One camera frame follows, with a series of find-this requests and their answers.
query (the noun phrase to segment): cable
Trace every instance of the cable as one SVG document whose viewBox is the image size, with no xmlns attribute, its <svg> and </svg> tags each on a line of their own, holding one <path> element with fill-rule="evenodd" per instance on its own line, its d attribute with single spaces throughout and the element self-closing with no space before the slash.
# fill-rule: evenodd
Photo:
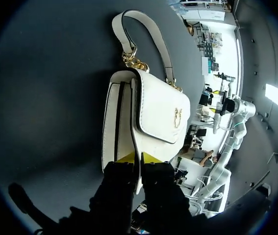
<svg viewBox="0 0 278 235">
<path fill-rule="evenodd" d="M 210 176 L 206 176 L 206 175 L 202 175 L 202 176 L 200 176 L 200 177 L 211 178 Z M 199 178 L 197 178 L 197 180 L 200 181 L 200 182 L 204 185 L 204 187 L 206 187 L 206 190 L 207 190 L 209 193 L 212 193 L 210 190 L 208 190 L 207 185 L 206 185 L 202 180 L 200 180 Z"/>
<path fill-rule="evenodd" d="M 192 190 L 193 191 L 193 189 L 192 188 L 189 188 L 189 187 L 187 187 L 187 186 L 185 186 L 185 185 L 179 185 L 180 187 L 183 187 L 183 188 L 187 188 L 187 189 L 189 189 L 189 190 Z"/>
<path fill-rule="evenodd" d="M 218 197 L 210 197 L 210 198 L 205 199 L 205 201 L 216 201 L 216 200 L 221 199 L 223 197 L 223 195 L 224 194 L 222 192 L 219 192 Z"/>
<path fill-rule="evenodd" d="M 218 194 L 219 195 L 217 197 L 206 198 L 206 199 L 204 199 L 204 201 L 216 201 L 216 200 L 221 199 L 224 196 L 224 194 L 222 192 L 218 192 Z M 185 194 L 185 197 L 192 199 L 192 200 L 198 200 L 198 197 L 194 197 L 194 196 L 190 196 L 190 195 L 186 195 L 186 194 Z"/>
<path fill-rule="evenodd" d="M 196 212 L 193 216 L 196 216 L 196 215 L 198 215 L 198 214 L 201 214 L 201 213 L 202 213 L 203 208 L 202 208 L 202 206 L 201 206 L 201 204 L 200 204 L 200 203 L 195 202 L 195 201 L 189 201 L 189 204 L 194 205 L 194 206 L 198 209 L 198 211 L 197 211 L 197 212 Z"/>
</svg>

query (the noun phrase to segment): white handbag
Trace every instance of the white handbag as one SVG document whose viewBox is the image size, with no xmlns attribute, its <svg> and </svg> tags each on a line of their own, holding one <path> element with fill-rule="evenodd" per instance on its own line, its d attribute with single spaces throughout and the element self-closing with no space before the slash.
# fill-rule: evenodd
<svg viewBox="0 0 278 235">
<path fill-rule="evenodd" d="M 125 32 L 124 17 L 141 22 L 151 34 L 162 57 L 166 78 L 161 81 L 149 73 L 147 64 L 135 58 L 137 47 Z M 102 136 L 102 168 L 135 152 L 158 160 L 171 160 L 182 148 L 190 117 L 189 98 L 175 86 L 172 62 L 157 24 L 138 10 L 128 10 L 112 21 L 115 35 L 123 47 L 122 59 L 128 67 L 110 79 Z M 141 184 L 137 172 L 137 192 Z"/>
</svg>

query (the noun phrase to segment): white robotic arm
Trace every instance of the white robotic arm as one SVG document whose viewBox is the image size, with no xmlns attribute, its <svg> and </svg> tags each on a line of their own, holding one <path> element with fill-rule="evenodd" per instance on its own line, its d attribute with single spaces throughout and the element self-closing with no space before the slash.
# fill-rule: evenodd
<svg viewBox="0 0 278 235">
<path fill-rule="evenodd" d="M 204 203 L 230 178 L 231 172 L 225 169 L 225 166 L 230 160 L 232 151 L 240 148 L 243 137 L 247 134 L 246 121 L 255 114 L 255 106 L 252 103 L 239 98 L 235 98 L 233 101 L 235 103 L 231 117 L 233 137 L 228 136 L 221 157 L 210 172 L 211 181 L 199 191 L 198 203 Z"/>
</svg>

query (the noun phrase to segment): black trim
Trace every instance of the black trim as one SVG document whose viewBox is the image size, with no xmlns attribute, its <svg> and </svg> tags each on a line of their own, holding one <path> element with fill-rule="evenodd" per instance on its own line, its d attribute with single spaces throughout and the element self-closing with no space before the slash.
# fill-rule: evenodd
<svg viewBox="0 0 278 235">
<path fill-rule="evenodd" d="M 123 104 L 123 97 L 125 91 L 125 82 L 120 83 L 119 94 L 118 94 L 118 103 L 116 110 L 116 125 L 115 125 L 115 149 L 114 149 L 114 161 L 118 160 L 118 142 L 119 142 L 119 128 L 120 128 L 120 116 L 121 116 L 121 107 Z"/>
</svg>

